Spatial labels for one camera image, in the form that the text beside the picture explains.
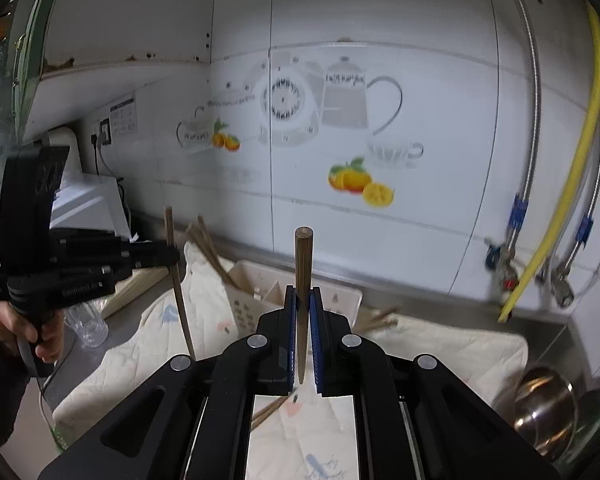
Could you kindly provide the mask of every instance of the white quilted mat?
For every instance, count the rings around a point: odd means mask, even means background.
[[[185,256],[187,275],[182,290],[196,356],[202,359],[221,353],[236,339],[237,330],[215,271],[190,244],[185,246]],[[227,269],[232,266],[223,263]],[[527,346],[520,336],[459,330],[405,316],[395,319],[395,328],[377,332],[371,339],[387,353],[404,358],[431,352],[487,403],[513,388],[525,368]],[[74,442],[179,353],[186,353],[186,345],[173,292],[169,291],[142,314],[136,334],[109,349],[100,367],[56,408],[53,416],[62,436]],[[254,410],[270,401],[270,397],[257,397]],[[251,434],[246,477],[356,479],[354,427],[350,397],[323,399],[316,394],[309,357],[304,384]]]

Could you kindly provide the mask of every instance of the metal bowl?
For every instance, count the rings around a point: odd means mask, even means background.
[[[569,447],[578,420],[573,387],[555,370],[532,368],[522,377],[514,405],[513,427],[549,462]]]

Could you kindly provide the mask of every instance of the silver screw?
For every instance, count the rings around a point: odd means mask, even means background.
[[[251,348],[261,348],[267,344],[267,338],[262,334],[253,334],[247,339],[247,345]]]
[[[175,372],[181,372],[186,370],[191,365],[191,358],[186,355],[176,355],[173,359],[171,359],[171,370]]]
[[[425,370],[433,370],[438,365],[438,361],[433,355],[421,355],[418,357],[418,366]]]
[[[342,337],[342,344],[348,348],[354,348],[356,346],[360,346],[361,343],[362,343],[362,339],[360,339],[359,335],[347,334]]]

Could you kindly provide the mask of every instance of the yellow hose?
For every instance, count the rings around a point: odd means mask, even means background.
[[[593,37],[593,83],[589,95],[589,108],[587,109],[584,124],[582,125],[582,133],[580,134],[578,147],[576,148],[573,160],[571,161],[571,168],[567,180],[562,188],[560,200],[558,200],[558,205],[555,207],[554,216],[551,218],[549,227],[544,234],[542,242],[536,249],[536,253],[531,258],[528,266],[526,266],[525,272],[522,273],[518,286],[513,290],[500,310],[500,317],[498,318],[498,322],[500,323],[504,323],[509,319],[509,314],[516,305],[516,302],[520,299],[526,286],[536,275],[538,267],[544,262],[547,254],[558,239],[560,228],[571,208],[571,202],[576,195],[578,184],[587,164],[589,149],[596,131],[596,123],[598,122],[598,115],[600,113],[600,20],[589,2],[587,2],[587,13],[589,15],[589,25]]]

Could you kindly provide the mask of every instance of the clear glass cup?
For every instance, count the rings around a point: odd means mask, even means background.
[[[96,348],[109,335],[109,327],[93,301],[78,303],[64,312],[64,322],[76,333],[84,346]]]

